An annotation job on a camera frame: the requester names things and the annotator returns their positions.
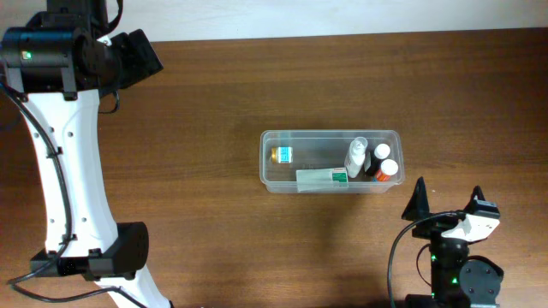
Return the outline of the dark bottle white cap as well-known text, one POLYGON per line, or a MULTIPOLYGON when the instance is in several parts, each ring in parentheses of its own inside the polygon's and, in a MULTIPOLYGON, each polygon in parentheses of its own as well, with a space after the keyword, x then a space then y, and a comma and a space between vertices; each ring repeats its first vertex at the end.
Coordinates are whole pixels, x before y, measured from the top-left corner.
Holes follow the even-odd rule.
POLYGON ((364 170, 367 176, 374 176, 380 164, 390 155, 391 149, 387 144, 377 145, 364 162, 364 170))

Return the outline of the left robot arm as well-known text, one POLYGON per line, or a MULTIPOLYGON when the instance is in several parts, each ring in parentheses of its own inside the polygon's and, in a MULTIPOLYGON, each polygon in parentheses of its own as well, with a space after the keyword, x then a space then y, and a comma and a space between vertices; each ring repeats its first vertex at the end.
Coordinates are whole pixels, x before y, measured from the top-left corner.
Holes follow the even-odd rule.
POLYGON ((49 0, 3 35, 1 91, 27 123, 46 207, 28 275, 81 275, 120 307, 168 307, 146 265, 146 225, 116 222, 104 189, 100 101, 163 67, 143 31, 117 25, 103 1, 49 0))

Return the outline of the orange tube white cap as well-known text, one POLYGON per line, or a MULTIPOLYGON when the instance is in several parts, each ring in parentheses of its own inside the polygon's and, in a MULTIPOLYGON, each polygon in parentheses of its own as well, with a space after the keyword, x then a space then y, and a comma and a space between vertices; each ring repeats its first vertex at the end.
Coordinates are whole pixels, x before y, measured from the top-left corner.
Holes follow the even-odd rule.
POLYGON ((388 181, 393 175, 396 175, 399 170, 399 165, 392 159, 385 159, 378 166, 378 170, 372 177, 372 181, 384 182, 388 181))

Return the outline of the small jar gold lid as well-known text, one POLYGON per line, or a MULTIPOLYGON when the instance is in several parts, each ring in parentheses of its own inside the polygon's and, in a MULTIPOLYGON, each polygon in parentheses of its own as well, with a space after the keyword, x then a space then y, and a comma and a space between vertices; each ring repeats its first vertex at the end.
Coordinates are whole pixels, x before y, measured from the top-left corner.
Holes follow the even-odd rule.
POLYGON ((293 148, 290 146, 278 146, 271 148, 271 161, 277 164, 289 164, 292 163, 293 148))

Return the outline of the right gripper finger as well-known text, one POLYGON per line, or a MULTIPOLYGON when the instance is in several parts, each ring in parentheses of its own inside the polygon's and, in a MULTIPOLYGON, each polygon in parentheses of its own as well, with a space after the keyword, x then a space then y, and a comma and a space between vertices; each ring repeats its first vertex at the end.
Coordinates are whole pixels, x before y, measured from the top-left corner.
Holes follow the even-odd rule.
POLYGON ((471 194, 468 204, 465 206, 464 211, 468 214, 473 214, 482 209, 485 202, 485 196, 481 191, 480 186, 476 186, 471 194))
POLYGON ((426 183, 420 177, 415 184, 411 199, 402 213, 401 219, 415 222, 430 216, 430 207, 427 198, 426 183))

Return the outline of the white Panadol box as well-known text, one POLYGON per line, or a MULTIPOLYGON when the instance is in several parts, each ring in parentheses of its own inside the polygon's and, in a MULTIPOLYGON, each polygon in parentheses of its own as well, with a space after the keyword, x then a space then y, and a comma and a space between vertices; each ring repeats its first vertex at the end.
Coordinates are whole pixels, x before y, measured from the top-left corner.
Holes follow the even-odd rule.
POLYGON ((295 172, 299 193, 316 193, 348 187, 345 168, 301 169, 295 172))

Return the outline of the white spray bottle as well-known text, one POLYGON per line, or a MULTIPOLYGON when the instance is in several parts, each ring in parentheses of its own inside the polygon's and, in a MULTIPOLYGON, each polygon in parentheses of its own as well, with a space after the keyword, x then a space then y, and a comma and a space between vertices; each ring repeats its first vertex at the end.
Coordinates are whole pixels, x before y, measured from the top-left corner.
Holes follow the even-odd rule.
POLYGON ((349 145, 344 166, 349 178, 355 178, 361 171, 366 161, 367 139, 364 137, 355 138, 349 145))

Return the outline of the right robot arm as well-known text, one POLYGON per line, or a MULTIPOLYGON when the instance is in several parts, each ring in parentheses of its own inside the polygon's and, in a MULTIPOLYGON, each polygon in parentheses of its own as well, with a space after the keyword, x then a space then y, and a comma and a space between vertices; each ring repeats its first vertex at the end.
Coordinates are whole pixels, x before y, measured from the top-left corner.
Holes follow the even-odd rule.
POLYGON ((486 240, 500 223, 495 203, 480 187, 462 210, 430 211, 426 184, 419 178, 402 219, 413 224, 411 234, 427 240, 430 252, 430 295, 409 294, 407 307, 497 307, 504 272, 489 258, 472 256, 470 246, 486 240))

